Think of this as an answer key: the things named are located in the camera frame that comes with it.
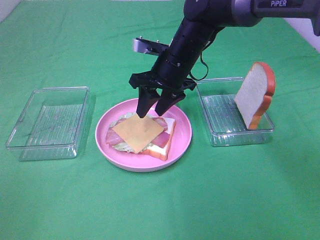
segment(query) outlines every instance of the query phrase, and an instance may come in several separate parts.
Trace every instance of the green cloth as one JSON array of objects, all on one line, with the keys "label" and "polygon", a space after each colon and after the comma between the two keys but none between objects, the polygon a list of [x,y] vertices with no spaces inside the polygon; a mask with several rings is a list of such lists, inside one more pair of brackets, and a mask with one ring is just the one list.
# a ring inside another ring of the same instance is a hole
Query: green cloth
[{"label": "green cloth", "polygon": [[[100,153],[100,117],[138,96],[128,80],[156,59],[132,39],[169,43],[183,4],[23,1],[0,24],[0,239],[320,239],[320,56],[283,19],[226,28],[203,54],[209,78],[245,76],[255,61],[274,69],[271,142],[212,147],[188,90],[178,106],[193,138],[175,164],[136,173]],[[85,149],[18,161],[4,144],[32,90],[75,86],[96,97]]]}]

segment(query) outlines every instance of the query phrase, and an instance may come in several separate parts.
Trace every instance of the bread slice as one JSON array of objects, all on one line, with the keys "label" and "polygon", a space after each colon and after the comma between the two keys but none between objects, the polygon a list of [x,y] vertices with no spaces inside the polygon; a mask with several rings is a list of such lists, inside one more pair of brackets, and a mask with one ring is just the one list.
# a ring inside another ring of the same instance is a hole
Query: bread slice
[{"label": "bread slice", "polygon": [[148,146],[146,150],[139,152],[139,154],[150,155],[162,161],[166,161],[168,159],[168,152],[170,150],[172,136],[176,126],[176,120],[169,117],[164,117],[164,120],[168,125],[168,129],[165,132],[170,134],[167,144],[164,147],[159,147],[157,145]]},{"label": "bread slice", "polygon": [[274,71],[265,62],[255,62],[234,98],[247,129],[258,128],[262,115],[271,104],[275,90]]}]

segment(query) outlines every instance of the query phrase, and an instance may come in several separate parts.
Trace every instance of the sandwich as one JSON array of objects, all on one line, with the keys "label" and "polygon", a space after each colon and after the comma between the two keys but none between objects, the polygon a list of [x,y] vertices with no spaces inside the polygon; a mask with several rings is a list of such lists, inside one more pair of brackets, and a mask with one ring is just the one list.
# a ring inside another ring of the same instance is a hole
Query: sandwich
[{"label": "sandwich", "polygon": [[234,101],[249,130],[258,128],[276,90],[276,77],[264,62],[255,62],[245,77]]},{"label": "sandwich", "polygon": [[176,120],[129,112],[109,125],[105,143],[117,151],[168,159]]}]

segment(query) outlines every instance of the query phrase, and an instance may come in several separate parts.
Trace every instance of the transparent tray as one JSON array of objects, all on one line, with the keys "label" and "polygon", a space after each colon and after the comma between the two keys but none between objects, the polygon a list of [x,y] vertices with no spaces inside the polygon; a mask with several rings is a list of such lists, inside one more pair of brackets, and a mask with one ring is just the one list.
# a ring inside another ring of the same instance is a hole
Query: transparent tray
[{"label": "transparent tray", "polygon": [[248,130],[234,101],[243,77],[204,79],[197,82],[199,102],[210,143],[214,147],[262,144],[272,139],[275,126],[267,113],[255,130]]},{"label": "transparent tray", "polygon": [[75,158],[88,112],[88,87],[32,92],[5,146],[20,161]]}]

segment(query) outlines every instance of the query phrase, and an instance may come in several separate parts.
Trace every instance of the robotic arm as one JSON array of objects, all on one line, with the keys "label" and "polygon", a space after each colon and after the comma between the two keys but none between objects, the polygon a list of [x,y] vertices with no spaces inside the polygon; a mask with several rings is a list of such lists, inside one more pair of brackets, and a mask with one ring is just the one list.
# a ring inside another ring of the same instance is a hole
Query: robotic arm
[{"label": "robotic arm", "polygon": [[314,34],[320,36],[320,0],[186,0],[183,12],[170,45],[134,40],[136,52],[158,55],[150,71],[133,73],[129,80],[139,89],[136,113],[141,118],[156,102],[155,111],[162,116],[186,97],[184,90],[195,88],[188,75],[225,27],[252,27],[264,17],[310,18]]}]

